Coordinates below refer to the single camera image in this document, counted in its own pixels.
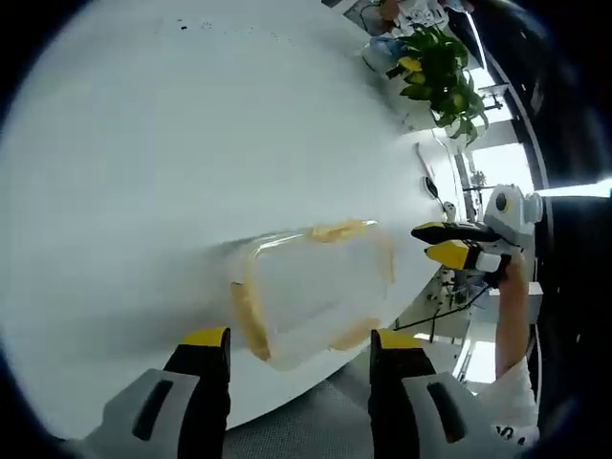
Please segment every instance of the person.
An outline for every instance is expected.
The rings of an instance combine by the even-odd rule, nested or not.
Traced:
[[[499,320],[495,330],[495,382],[477,394],[505,440],[530,446],[539,438],[537,406],[525,356],[529,341],[527,297],[520,251],[499,283]]]
[[[397,26],[397,19],[402,14],[403,8],[411,8],[415,0],[381,0],[380,3],[363,2],[363,6],[357,6],[360,12],[362,25],[372,35],[388,33]],[[445,8],[460,9],[467,12],[474,10],[473,5],[467,0],[438,0]]]

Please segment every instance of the gray floor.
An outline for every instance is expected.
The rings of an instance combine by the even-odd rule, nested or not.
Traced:
[[[370,458],[369,384],[352,363],[297,399],[226,434],[224,458]]]

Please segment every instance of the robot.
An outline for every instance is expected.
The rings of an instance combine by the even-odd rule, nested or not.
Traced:
[[[483,223],[427,223],[412,235],[431,244],[429,258],[454,270],[483,272],[492,285],[541,216],[539,196],[498,186]],[[146,371],[108,402],[99,427],[62,447],[98,459],[221,458],[229,382],[230,329],[197,331],[184,338],[163,370]],[[372,331],[370,387],[376,458],[397,457],[398,438],[407,457],[505,458],[521,451],[499,437],[462,384],[450,374],[435,374],[410,335]]]

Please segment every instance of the person's arm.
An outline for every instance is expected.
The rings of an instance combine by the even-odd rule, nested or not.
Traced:
[[[527,294],[522,255],[516,252],[499,283],[499,321],[495,331],[495,377],[501,378],[525,357],[529,339]]]

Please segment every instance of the bright window light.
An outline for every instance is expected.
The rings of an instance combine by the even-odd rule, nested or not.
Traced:
[[[431,336],[427,333],[417,333],[414,338],[423,339],[425,341],[429,341]],[[461,338],[452,338],[452,337],[443,337],[441,335],[435,335],[433,337],[433,342],[442,342],[445,344],[454,344],[456,346],[461,346],[463,344],[463,339]]]
[[[477,341],[471,353],[466,380],[473,383],[492,383],[495,381],[495,343]]]
[[[474,80],[475,89],[486,88],[487,86],[493,86],[495,84],[495,80],[493,79],[491,75],[489,75],[489,72],[487,72],[485,69],[482,69],[482,68],[471,69],[469,73]],[[511,120],[513,118],[513,115],[512,113],[510,113],[510,109],[508,108],[508,105],[506,104],[506,100],[504,100],[503,98],[497,98],[497,99],[499,102],[502,103],[502,107],[499,109],[493,108],[492,110],[487,110],[485,112],[485,115],[487,115],[487,119],[489,120],[489,122],[499,122],[499,121]],[[485,105],[489,105],[489,104],[492,104],[492,99],[490,98],[485,99]],[[485,122],[482,121],[481,118],[474,119],[473,123],[474,123],[474,126],[476,127],[485,125]]]
[[[605,179],[596,184],[563,186],[538,191],[540,196],[595,196],[612,198],[612,178]]]
[[[499,184],[516,185],[523,194],[534,192],[534,182],[527,163],[525,148],[521,143],[481,148],[471,152],[473,164],[464,155],[464,163],[469,174],[480,170],[486,177],[487,186]],[[493,193],[492,189],[483,189],[483,205],[486,206]]]

